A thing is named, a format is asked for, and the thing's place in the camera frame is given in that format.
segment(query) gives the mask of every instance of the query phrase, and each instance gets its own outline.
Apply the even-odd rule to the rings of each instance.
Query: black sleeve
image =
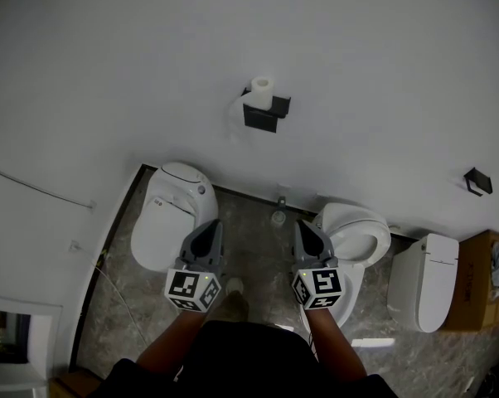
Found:
[[[388,384],[379,375],[364,377],[343,385],[346,393],[340,396],[376,396],[377,398],[397,398]]]
[[[170,395],[174,385],[171,378],[151,373],[134,362],[123,359],[114,365],[108,378],[90,398]]]

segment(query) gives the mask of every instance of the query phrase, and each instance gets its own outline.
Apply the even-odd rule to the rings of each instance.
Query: toilet lid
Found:
[[[378,221],[355,221],[328,233],[334,255],[346,264],[369,267],[390,248],[391,235],[387,225]]]
[[[154,197],[132,233],[132,254],[146,269],[163,271],[174,264],[183,240],[194,229],[194,216],[161,197]]]

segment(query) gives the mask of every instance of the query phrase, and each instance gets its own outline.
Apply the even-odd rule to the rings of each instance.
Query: black shirt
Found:
[[[204,396],[277,390],[310,396],[395,396],[378,375],[337,383],[296,333],[254,323],[211,321],[192,343],[177,382],[121,360],[91,397],[178,396],[184,390]]]

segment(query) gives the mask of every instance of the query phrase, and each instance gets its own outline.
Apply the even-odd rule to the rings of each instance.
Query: person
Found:
[[[137,362],[117,362],[90,397],[177,396],[188,391],[239,395],[277,389],[296,395],[396,396],[380,376],[366,374],[328,309],[305,312],[316,359],[296,333],[248,323],[240,279],[230,279],[225,291],[209,316],[182,311]]]

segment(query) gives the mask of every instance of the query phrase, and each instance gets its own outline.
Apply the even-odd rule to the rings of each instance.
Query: window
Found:
[[[27,363],[31,316],[0,311],[0,362]]]

